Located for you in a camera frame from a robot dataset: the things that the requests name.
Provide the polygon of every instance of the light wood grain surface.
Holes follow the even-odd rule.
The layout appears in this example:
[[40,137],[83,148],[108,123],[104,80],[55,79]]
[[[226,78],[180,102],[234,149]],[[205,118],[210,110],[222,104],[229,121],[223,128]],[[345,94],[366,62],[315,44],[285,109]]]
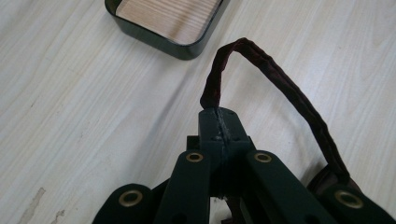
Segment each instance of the light wood grain surface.
[[[363,192],[396,217],[396,2],[232,1],[183,62],[124,35],[103,1],[0,0],[0,223],[91,223],[116,188],[168,178],[216,50],[256,42],[327,121]],[[324,165],[308,126],[233,54],[221,106],[307,184]],[[211,223],[229,215],[212,200]]]
[[195,43],[220,0],[123,0],[116,14],[179,45]]

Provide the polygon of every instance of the wooden table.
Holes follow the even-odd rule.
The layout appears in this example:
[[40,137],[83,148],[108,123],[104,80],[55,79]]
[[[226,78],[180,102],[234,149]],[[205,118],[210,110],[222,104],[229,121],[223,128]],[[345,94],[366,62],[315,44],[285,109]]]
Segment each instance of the wooden table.
[[[396,217],[396,5],[232,1],[180,61],[122,33],[103,1],[0,0],[0,223],[91,223],[116,188],[170,176],[216,50],[247,37],[328,123],[363,192]],[[233,54],[221,106],[307,184],[325,164],[304,120]],[[211,223],[229,215],[211,202]]]

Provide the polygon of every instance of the scratch mark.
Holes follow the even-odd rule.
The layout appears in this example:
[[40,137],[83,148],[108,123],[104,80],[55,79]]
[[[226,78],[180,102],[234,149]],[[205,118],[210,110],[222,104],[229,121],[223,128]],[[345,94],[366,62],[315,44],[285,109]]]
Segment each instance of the scratch mark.
[[53,220],[50,224],[57,224],[58,223],[58,217],[63,217],[63,216],[64,216],[64,210],[57,212],[55,220]]
[[29,204],[29,207],[24,211],[20,221],[18,224],[27,224],[30,219],[32,219],[33,215],[35,214],[35,209],[38,207],[38,204],[40,203],[41,197],[43,197],[43,194],[46,192],[45,189],[40,188],[33,198],[32,202]]

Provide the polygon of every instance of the brown cord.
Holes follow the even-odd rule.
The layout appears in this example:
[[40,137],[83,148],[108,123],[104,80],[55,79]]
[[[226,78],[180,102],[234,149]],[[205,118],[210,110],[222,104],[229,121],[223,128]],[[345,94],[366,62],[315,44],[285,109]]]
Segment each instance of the brown cord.
[[329,163],[328,168],[330,168],[331,172],[338,179],[337,182],[348,184],[351,181],[349,172],[338,153],[337,146],[329,134],[326,123],[318,111],[312,106],[296,84],[275,63],[274,59],[257,47],[252,41],[241,38],[218,50],[212,70],[207,77],[205,90],[201,97],[201,106],[204,109],[219,107],[221,72],[224,70],[228,58],[233,51],[241,53],[242,56],[257,66],[285,94],[297,111],[308,122],[327,163]]

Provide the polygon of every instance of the brass grommet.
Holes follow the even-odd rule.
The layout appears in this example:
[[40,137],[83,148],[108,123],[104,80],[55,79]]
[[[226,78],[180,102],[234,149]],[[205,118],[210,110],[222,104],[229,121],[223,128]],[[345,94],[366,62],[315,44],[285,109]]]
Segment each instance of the brass grommet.
[[125,191],[119,198],[119,203],[124,207],[131,207],[139,204],[143,199],[143,194],[139,190],[132,189]]
[[334,193],[334,196],[339,203],[347,207],[355,208],[355,209],[359,209],[363,207],[363,201],[359,197],[345,190],[337,190]]
[[262,152],[256,153],[256,155],[254,155],[254,159],[259,162],[270,162],[272,160],[268,154]]
[[198,162],[204,159],[204,156],[200,153],[192,152],[186,156],[186,159],[191,162]]

